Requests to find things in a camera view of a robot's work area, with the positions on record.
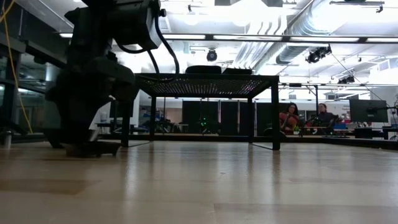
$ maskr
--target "person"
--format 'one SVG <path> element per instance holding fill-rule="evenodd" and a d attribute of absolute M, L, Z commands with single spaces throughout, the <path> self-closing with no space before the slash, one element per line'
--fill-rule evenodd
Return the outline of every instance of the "person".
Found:
<path fill-rule="evenodd" d="M 336 116 L 328 112 L 328 107 L 324 103 L 318 104 L 318 111 L 319 115 L 317 118 L 320 121 L 320 127 L 329 127 Z"/>
<path fill-rule="evenodd" d="M 279 113 L 279 127 L 285 133 L 292 133 L 299 121 L 299 109 L 295 103 L 289 103 L 286 111 Z"/>

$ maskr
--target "ceiling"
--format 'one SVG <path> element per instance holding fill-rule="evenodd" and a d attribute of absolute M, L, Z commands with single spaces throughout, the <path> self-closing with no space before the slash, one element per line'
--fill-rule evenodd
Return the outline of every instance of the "ceiling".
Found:
<path fill-rule="evenodd" d="M 384 10 L 376 13 L 376 7 L 332 6 L 330 0 L 315 0 L 326 3 L 323 7 L 311 7 L 314 11 L 311 23 L 317 29 L 329 28 L 329 33 L 322 35 L 397 35 L 398 34 L 398 1 L 384 0 Z M 63 15 L 76 7 L 85 5 L 79 0 L 17 0 L 28 11 L 54 27 L 58 32 L 71 32 L 73 26 Z M 267 7 L 261 0 L 240 0 L 231 6 L 215 6 L 215 0 L 169 0 L 162 1 L 162 6 L 168 10 L 168 16 L 161 18 L 160 26 L 163 33 L 185 34 L 282 34 L 292 19 L 310 2 L 310 0 L 295 0 L 296 5 L 284 4 L 283 8 Z M 307 11 L 302 17 L 309 17 Z M 355 75 L 366 81 L 371 70 L 389 58 L 398 57 L 398 45 L 360 45 L 331 44 L 333 54 L 316 64 L 308 64 L 305 57 L 308 51 L 315 47 L 308 46 L 289 64 L 279 65 L 272 56 L 272 44 L 246 43 L 251 46 L 245 51 L 245 43 L 241 42 L 206 42 L 206 41 L 172 41 L 174 51 L 185 66 L 198 64 L 217 64 L 229 67 L 254 68 L 260 75 L 280 75 L 283 80 L 295 82 L 332 82 L 346 75 L 346 69 L 354 68 Z M 218 59 L 214 63 L 206 61 L 207 51 L 215 49 Z M 155 50 L 155 56 L 166 56 L 164 48 Z M 149 57 L 143 55 L 146 65 L 145 72 L 153 69 Z M 173 62 L 166 59 L 168 65 L 162 72 L 172 72 Z"/>

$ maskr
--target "computer monitor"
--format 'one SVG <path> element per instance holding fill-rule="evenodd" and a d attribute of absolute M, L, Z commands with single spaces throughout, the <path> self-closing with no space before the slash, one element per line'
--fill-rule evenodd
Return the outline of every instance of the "computer monitor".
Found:
<path fill-rule="evenodd" d="M 388 123 L 387 103 L 384 100 L 350 100 L 352 122 Z"/>

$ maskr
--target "yellow cable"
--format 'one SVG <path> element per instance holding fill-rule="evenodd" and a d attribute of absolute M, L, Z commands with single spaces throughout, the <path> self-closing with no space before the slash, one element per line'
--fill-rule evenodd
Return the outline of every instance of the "yellow cable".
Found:
<path fill-rule="evenodd" d="M 18 78 L 17 78 L 17 74 L 16 74 L 16 71 L 15 71 L 14 61 L 13 61 L 13 59 L 12 59 L 12 51 L 11 51 L 10 37 L 9 37 L 9 34 L 8 34 L 8 25 L 7 25 L 7 19 L 6 19 L 7 13 L 10 11 L 12 5 L 14 4 L 14 1 L 15 1 L 15 0 L 13 0 L 13 1 L 11 2 L 10 6 L 8 7 L 8 9 L 7 9 L 6 11 L 4 11 L 4 8 L 2 9 L 2 11 L 3 11 L 4 14 L 3 14 L 2 17 L 0 18 L 0 23 L 2 22 L 2 20 L 4 20 L 4 26 L 6 27 L 6 39 L 7 39 L 7 45 L 8 45 L 8 54 L 9 54 L 9 56 L 10 56 L 12 74 L 14 75 L 14 79 L 15 79 L 15 87 L 16 87 L 17 90 L 18 90 L 18 89 L 19 89 L 19 88 L 18 88 Z M 23 104 L 23 102 L 22 102 L 21 94 L 18 94 L 18 97 L 19 97 L 19 101 L 20 101 L 20 103 L 21 103 L 22 111 L 24 112 L 24 116 L 25 116 L 25 119 L 26 119 L 26 121 L 27 121 L 27 125 L 28 125 L 29 130 L 30 130 L 30 133 L 33 134 L 32 126 L 30 125 L 29 118 L 28 118 L 27 115 L 26 115 L 26 110 L 25 110 L 24 104 Z"/>

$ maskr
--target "wooden floor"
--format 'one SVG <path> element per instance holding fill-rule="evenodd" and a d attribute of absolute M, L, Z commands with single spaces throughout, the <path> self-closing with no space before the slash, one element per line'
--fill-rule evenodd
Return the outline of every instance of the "wooden floor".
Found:
<path fill-rule="evenodd" d="M 0 150 L 2 224 L 398 221 L 398 153 L 326 144 L 154 142 L 116 158 Z"/>

